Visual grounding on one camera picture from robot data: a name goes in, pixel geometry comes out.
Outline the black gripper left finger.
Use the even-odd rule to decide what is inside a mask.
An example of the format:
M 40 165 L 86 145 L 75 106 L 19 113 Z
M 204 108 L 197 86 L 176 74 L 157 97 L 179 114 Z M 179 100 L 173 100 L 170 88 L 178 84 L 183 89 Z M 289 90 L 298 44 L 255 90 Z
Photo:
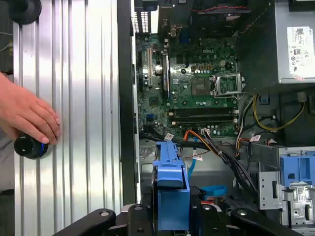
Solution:
M 123 207 L 120 214 L 110 209 L 97 209 L 75 221 L 56 236 L 153 236 L 150 210 L 142 204 Z

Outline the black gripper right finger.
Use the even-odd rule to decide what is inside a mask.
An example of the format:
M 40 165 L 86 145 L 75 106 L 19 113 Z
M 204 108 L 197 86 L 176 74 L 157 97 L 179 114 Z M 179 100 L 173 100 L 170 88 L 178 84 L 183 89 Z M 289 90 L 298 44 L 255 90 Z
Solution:
M 246 208 L 226 215 L 217 205 L 201 204 L 196 208 L 198 236 L 294 236 L 295 231 Z

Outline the person's bare hand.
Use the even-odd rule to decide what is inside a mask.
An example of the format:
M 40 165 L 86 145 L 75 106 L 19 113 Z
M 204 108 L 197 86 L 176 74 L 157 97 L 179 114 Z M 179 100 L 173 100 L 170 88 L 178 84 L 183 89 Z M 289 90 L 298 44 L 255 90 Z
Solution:
M 60 118 L 46 101 L 0 74 L 0 127 L 13 140 L 23 132 L 44 144 L 56 144 Z

